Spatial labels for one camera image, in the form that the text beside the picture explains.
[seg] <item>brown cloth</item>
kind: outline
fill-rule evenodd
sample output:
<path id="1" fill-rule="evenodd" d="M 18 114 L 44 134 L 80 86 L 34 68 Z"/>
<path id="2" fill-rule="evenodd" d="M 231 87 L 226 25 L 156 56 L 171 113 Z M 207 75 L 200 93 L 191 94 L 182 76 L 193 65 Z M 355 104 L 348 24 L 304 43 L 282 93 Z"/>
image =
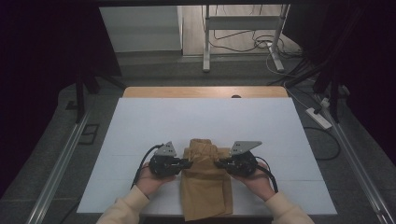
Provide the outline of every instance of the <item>brown cloth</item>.
<path id="1" fill-rule="evenodd" d="M 192 139 L 184 158 L 192 167 L 181 174 L 181 203 L 186 221 L 231 214 L 231 178 L 214 161 L 229 157 L 229 148 L 217 148 L 207 139 Z"/>

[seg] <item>aluminum rail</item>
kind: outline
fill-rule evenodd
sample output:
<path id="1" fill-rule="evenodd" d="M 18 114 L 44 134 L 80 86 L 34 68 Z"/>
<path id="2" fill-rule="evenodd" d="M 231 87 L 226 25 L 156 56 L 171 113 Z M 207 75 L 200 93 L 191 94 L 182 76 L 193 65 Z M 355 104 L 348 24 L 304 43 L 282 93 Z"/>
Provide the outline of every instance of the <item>aluminum rail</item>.
<path id="1" fill-rule="evenodd" d="M 76 148 L 78 139 L 81 136 L 81 133 L 84 130 L 84 126 L 87 123 L 87 120 L 91 114 L 93 102 L 91 104 L 88 104 L 86 113 L 82 117 L 81 122 L 75 124 L 73 132 L 67 139 L 67 142 L 62 149 L 61 155 L 58 157 L 58 160 L 52 168 L 49 178 L 44 188 L 41 190 L 41 193 L 38 196 L 38 199 L 35 202 L 35 206 L 33 207 L 32 212 L 26 223 L 39 224 L 43 221 L 44 216 L 46 215 L 50 207 L 53 196 L 55 195 L 55 192 L 59 186 L 59 183 L 64 176 L 64 171 L 67 168 L 67 164 L 69 163 L 70 158 L 73 155 L 74 149 Z"/>
<path id="2" fill-rule="evenodd" d="M 326 119 L 330 121 L 333 126 L 333 130 L 338 135 L 341 146 L 343 147 L 346 159 L 348 160 L 353 173 L 357 177 L 361 188 L 363 189 L 366 197 L 368 198 L 371 206 L 373 207 L 375 214 L 382 224 L 395 224 L 395 219 L 390 213 L 388 206 L 382 198 L 378 188 L 375 186 L 372 178 L 367 174 L 359 156 L 356 154 L 356 150 L 347 139 L 347 136 L 339 123 L 335 123 L 327 109 L 322 110 Z"/>

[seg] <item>metal frame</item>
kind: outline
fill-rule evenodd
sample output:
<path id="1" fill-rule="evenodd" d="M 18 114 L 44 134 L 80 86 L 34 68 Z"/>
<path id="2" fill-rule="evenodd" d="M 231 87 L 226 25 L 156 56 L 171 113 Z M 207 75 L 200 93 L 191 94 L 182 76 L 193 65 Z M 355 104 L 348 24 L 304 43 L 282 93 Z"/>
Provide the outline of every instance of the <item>metal frame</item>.
<path id="1" fill-rule="evenodd" d="M 361 184 L 361 188 L 363 189 L 366 197 L 368 198 L 371 206 L 373 207 L 376 216 L 382 224 L 394 224 L 395 219 L 393 218 L 392 213 L 389 211 L 387 204 L 381 196 L 378 188 L 376 187 L 372 178 L 367 174 L 366 169 L 363 164 L 361 164 L 361 160 L 359 159 L 356 150 L 353 148 L 352 144 L 347 139 L 347 135 L 344 133 L 344 130 L 341 124 L 336 123 L 332 118 L 332 115 L 327 109 L 324 109 L 324 115 L 326 119 L 330 121 L 333 126 L 335 133 L 340 140 L 340 144 L 343 148 L 344 155 L 349 162 L 350 167 L 352 168 L 353 173 Z"/>
<path id="2" fill-rule="evenodd" d="M 205 46 L 204 72 L 210 71 L 209 33 L 211 30 L 275 30 L 272 43 L 267 43 L 271 57 L 279 73 L 285 72 L 279 59 L 277 42 L 285 24 L 289 5 L 283 5 L 279 16 L 212 16 L 209 15 L 209 5 L 206 5 L 205 14 Z"/>
<path id="3" fill-rule="evenodd" d="M 73 132 L 70 134 L 67 139 L 64 148 L 62 149 L 61 155 L 58 157 L 52 171 L 49 175 L 49 178 L 46 182 L 46 185 L 41 190 L 40 195 L 38 196 L 37 201 L 35 202 L 35 206 L 32 209 L 32 212 L 26 221 L 26 223 L 41 223 L 47 214 L 47 211 L 50 207 L 50 203 L 55 195 L 55 192 L 64 176 L 64 171 L 67 168 L 67 164 L 70 161 L 70 158 L 73 155 L 74 149 L 78 143 L 78 139 L 81 136 L 82 131 L 84 130 L 84 126 L 87 123 L 87 120 L 91 114 L 92 105 L 87 106 L 87 110 L 83 117 L 81 118 L 80 123 L 76 123 Z"/>

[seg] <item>table leg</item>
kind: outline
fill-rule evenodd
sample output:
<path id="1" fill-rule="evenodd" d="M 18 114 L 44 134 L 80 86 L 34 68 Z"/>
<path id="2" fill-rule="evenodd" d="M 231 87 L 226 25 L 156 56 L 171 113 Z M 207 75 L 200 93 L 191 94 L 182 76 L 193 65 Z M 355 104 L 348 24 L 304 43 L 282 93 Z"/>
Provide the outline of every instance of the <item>table leg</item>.
<path id="1" fill-rule="evenodd" d="M 280 34 L 282 33 L 283 24 L 285 23 L 286 13 L 288 13 L 289 6 L 290 5 L 283 5 L 282 10 L 279 15 L 279 22 L 276 27 L 273 42 L 267 43 L 268 49 L 270 50 L 271 57 L 274 61 L 275 67 L 276 67 L 276 71 L 280 72 L 280 73 L 285 72 L 285 68 L 283 67 L 282 62 L 279 59 L 279 52 L 276 47 L 277 47 L 277 42 L 279 40 Z"/>
<path id="2" fill-rule="evenodd" d="M 205 14 L 204 72 L 210 71 L 209 23 L 210 23 L 209 5 L 207 5 L 206 14 Z"/>

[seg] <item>hand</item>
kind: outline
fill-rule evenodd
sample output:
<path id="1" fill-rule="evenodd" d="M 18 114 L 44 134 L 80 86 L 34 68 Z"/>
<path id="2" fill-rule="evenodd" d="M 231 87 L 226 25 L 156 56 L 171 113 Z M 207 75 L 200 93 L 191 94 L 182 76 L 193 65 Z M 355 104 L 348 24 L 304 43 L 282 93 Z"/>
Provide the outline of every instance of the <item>hand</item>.
<path id="1" fill-rule="evenodd" d="M 259 165 L 267 169 L 267 166 L 264 163 L 259 162 Z M 271 188 L 268 175 L 259 169 L 256 169 L 256 172 L 248 177 L 237 175 L 232 175 L 232 177 L 244 183 L 248 189 L 265 202 L 276 194 Z"/>
<path id="2" fill-rule="evenodd" d="M 170 182 L 176 179 L 175 175 L 168 176 L 165 178 L 158 178 L 151 173 L 149 169 L 149 163 L 143 164 L 140 170 L 140 177 L 136 183 L 136 186 L 148 197 L 150 194 L 157 191 L 157 189 L 164 183 Z"/>

